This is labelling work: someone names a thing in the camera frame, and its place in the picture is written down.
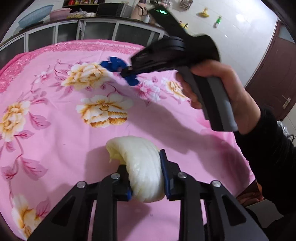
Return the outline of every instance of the blue basket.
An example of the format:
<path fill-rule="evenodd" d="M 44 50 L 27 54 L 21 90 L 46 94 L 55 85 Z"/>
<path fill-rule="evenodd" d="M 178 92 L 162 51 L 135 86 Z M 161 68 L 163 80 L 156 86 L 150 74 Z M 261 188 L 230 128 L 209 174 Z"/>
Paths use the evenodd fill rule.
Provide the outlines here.
<path fill-rule="evenodd" d="M 38 23 L 44 19 L 52 10 L 53 5 L 44 6 L 24 16 L 18 23 L 21 28 L 25 28 L 31 24 Z"/>

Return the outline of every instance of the black sleeve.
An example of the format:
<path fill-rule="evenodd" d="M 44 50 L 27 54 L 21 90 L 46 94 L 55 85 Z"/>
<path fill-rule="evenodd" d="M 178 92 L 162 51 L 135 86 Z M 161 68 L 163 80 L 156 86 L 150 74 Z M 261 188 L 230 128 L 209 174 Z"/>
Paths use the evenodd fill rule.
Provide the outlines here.
<path fill-rule="evenodd" d="M 234 135 L 262 186 L 263 196 L 283 215 L 296 210 L 296 148 L 271 111 L 261 109 L 261 118 L 250 133 Z"/>

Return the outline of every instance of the hand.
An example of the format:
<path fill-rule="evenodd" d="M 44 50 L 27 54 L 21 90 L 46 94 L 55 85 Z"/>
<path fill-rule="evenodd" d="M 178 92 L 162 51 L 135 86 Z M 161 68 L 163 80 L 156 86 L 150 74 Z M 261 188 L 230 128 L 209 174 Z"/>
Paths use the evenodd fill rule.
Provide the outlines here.
<path fill-rule="evenodd" d="M 237 197 L 237 200 L 239 201 L 239 203 L 244 207 L 261 202 L 263 199 L 264 197 L 260 192 L 245 193 Z"/>
<path fill-rule="evenodd" d="M 202 77 L 220 77 L 228 94 L 238 131 L 241 134 L 247 134 L 255 128 L 260 119 L 260 109 L 253 98 L 245 91 L 239 77 L 230 66 L 215 60 L 206 60 L 192 67 L 191 72 Z M 176 79 L 183 87 L 183 94 L 191 99 L 191 106 L 195 109 L 201 109 L 202 105 L 198 102 L 197 96 L 192 92 L 189 84 L 184 81 L 179 73 L 176 74 Z"/>

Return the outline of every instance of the pink container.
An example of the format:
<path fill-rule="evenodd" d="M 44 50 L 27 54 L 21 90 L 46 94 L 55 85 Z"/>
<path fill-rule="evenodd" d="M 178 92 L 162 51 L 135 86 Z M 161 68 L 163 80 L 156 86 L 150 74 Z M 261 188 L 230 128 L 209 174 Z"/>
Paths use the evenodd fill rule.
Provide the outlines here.
<path fill-rule="evenodd" d="M 70 11 L 71 11 L 71 8 L 68 8 L 68 7 L 54 10 L 49 14 L 50 21 L 66 19 Z"/>

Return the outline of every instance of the metal screw head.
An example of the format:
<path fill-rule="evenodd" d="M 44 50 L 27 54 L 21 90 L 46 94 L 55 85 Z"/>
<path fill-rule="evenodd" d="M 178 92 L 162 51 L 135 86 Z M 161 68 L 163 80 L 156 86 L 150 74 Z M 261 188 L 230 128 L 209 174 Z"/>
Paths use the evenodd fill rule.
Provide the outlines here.
<path fill-rule="evenodd" d="M 219 181 L 215 180 L 215 181 L 212 181 L 212 185 L 213 185 L 214 187 L 219 188 L 219 187 L 221 186 L 221 183 L 220 183 Z"/>
<path fill-rule="evenodd" d="M 113 173 L 113 174 L 111 174 L 111 178 L 112 179 L 114 179 L 114 180 L 116 180 L 116 179 L 119 179 L 120 178 L 120 174 L 119 173 Z"/>
<path fill-rule="evenodd" d="M 86 182 L 84 182 L 84 181 L 80 181 L 77 183 L 78 188 L 84 188 L 85 186 L 86 186 Z"/>
<path fill-rule="evenodd" d="M 184 179 L 184 178 L 187 177 L 187 174 L 184 173 L 184 172 L 179 172 L 179 173 L 178 173 L 178 177 Z"/>

